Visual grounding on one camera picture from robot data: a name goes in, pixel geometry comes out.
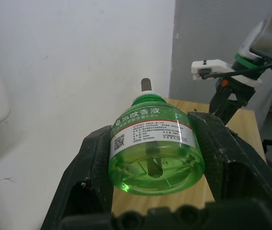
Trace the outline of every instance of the bottle label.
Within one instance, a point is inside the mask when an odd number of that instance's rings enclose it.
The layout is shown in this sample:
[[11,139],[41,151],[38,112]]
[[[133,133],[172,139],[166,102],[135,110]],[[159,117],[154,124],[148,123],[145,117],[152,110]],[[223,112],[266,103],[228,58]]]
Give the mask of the bottle label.
[[110,159],[120,151],[149,141],[173,141],[196,148],[192,128],[178,120],[135,122],[117,132],[110,142]]

